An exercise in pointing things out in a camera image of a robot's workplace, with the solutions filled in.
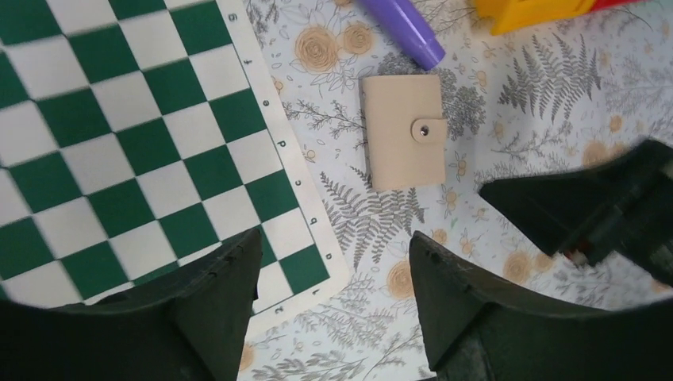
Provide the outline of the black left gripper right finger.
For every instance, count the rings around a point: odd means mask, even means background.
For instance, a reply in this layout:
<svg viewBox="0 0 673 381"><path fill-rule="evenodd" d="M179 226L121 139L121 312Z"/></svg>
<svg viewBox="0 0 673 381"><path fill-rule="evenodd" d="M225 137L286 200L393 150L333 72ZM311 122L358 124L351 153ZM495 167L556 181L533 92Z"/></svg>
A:
<svg viewBox="0 0 673 381"><path fill-rule="evenodd" d="M669 380L672 302L608 311L539 294L424 233L411 278L439 380Z"/></svg>

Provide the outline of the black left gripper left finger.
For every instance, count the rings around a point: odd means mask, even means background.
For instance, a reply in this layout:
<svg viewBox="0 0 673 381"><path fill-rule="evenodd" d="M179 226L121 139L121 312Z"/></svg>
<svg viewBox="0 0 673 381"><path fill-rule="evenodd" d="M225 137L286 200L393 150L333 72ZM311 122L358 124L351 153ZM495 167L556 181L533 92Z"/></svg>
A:
<svg viewBox="0 0 673 381"><path fill-rule="evenodd" d="M1 303L4 380L234 380L257 296L262 237L93 305Z"/></svg>

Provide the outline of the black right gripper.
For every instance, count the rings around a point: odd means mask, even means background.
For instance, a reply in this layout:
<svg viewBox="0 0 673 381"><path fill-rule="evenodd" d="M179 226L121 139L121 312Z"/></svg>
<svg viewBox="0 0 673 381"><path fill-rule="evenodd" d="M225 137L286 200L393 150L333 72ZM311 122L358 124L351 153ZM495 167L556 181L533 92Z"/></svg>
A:
<svg viewBox="0 0 673 381"><path fill-rule="evenodd" d="M672 148L659 140L578 171L496 179L479 195L549 256L595 266L616 252L672 284Z"/></svg>

